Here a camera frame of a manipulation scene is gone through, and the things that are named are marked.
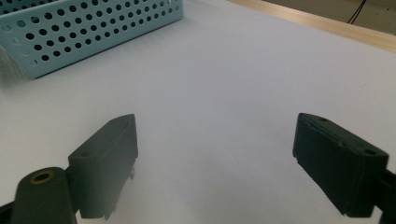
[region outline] basket hole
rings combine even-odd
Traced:
[[[17,21],[17,26],[24,28],[24,27],[26,27],[26,22],[25,21]]]
[[[53,56],[59,57],[59,56],[61,56],[61,52],[59,52],[58,50],[55,50],[55,51],[53,51]]]
[[[81,18],[76,18],[76,19],[75,19],[75,22],[76,22],[77,24],[81,24],[81,23],[82,23],[82,19],[81,19]]]
[[[52,29],[54,32],[58,32],[58,31],[59,31],[59,26],[53,25],[53,26],[51,26],[51,29]]]
[[[40,19],[39,19],[38,17],[32,17],[32,18],[30,18],[30,21],[31,21],[32,23],[39,23],[39,22],[40,22]]]
[[[82,9],[86,9],[87,7],[88,7],[87,3],[85,3],[85,2],[81,3],[81,8]]]
[[[49,12],[45,13],[44,18],[46,18],[47,20],[52,20],[52,14],[50,14]]]
[[[2,25],[1,26],[1,29],[4,31],[4,32],[11,32],[11,30],[12,30],[12,28],[11,28],[11,26],[10,25]]]
[[[75,6],[70,6],[70,7],[69,7],[69,10],[70,10],[71,12],[76,12],[76,11],[77,11],[77,8],[76,8]]]
[[[41,45],[35,45],[35,50],[42,50],[43,47],[41,47]]]
[[[52,40],[47,41],[47,46],[52,47],[54,45]]]
[[[32,33],[28,33],[28,34],[26,34],[26,38],[29,40],[33,40],[33,39],[35,39],[35,36]]]
[[[46,31],[45,29],[40,29],[40,30],[38,31],[38,33],[41,34],[41,35],[46,35],[46,34],[47,34],[47,31]]]
[[[48,61],[48,60],[50,59],[50,57],[49,57],[48,55],[43,55],[43,56],[41,57],[41,59],[42,59],[44,62],[46,62],[46,61]]]
[[[58,13],[58,15],[64,16],[64,11],[62,9],[58,9],[56,12]]]

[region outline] light blue basket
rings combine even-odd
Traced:
[[[41,77],[182,17],[182,0],[0,0],[0,47]]]

